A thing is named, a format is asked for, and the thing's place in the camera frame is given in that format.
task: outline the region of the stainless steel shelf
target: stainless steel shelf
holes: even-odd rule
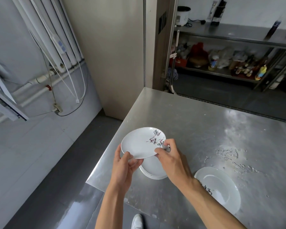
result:
[[[240,26],[220,23],[219,26],[210,26],[210,23],[201,25],[200,22],[190,22],[193,26],[177,26],[185,34],[217,38],[230,41],[263,44],[276,48],[286,49],[286,30],[277,29],[269,40],[264,40],[270,28],[256,26]]]
[[[242,80],[242,81],[251,82],[251,83],[258,83],[259,82],[259,81],[255,80],[254,77],[245,78],[246,76],[244,74],[240,74],[239,76],[232,76],[231,71],[225,67],[222,69],[216,69],[215,71],[210,71],[208,69],[208,67],[201,67],[201,68],[179,67],[179,68],[185,69],[185,70],[190,70],[190,71],[206,73],[206,74],[210,74],[210,75],[226,77],[226,78],[230,78],[230,79]]]

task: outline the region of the shoe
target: shoe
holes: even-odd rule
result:
[[[133,217],[131,229],[143,229],[143,218],[140,214]]]

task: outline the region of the floor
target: floor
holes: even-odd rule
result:
[[[101,111],[4,228],[93,229],[104,193],[85,182],[121,123]],[[145,229],[171,228],[124,204],[123,229],[138,213]]]
[[[173,82],[179,94],[286,120],[286,93],[278,88],[261,92],[248,82],[182,71]]]

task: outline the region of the stainless steel table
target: stainless steel table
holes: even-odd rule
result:
[[[147,126],[176,139],[193,173],[214,166],[233,179],[242,200],[235,216],[245,226],[286,228],[286,123],[144,88],[87,183],[105,191],[117,145]],[[137,170],[124,201],[173,227],[205,228],[168,178]]]

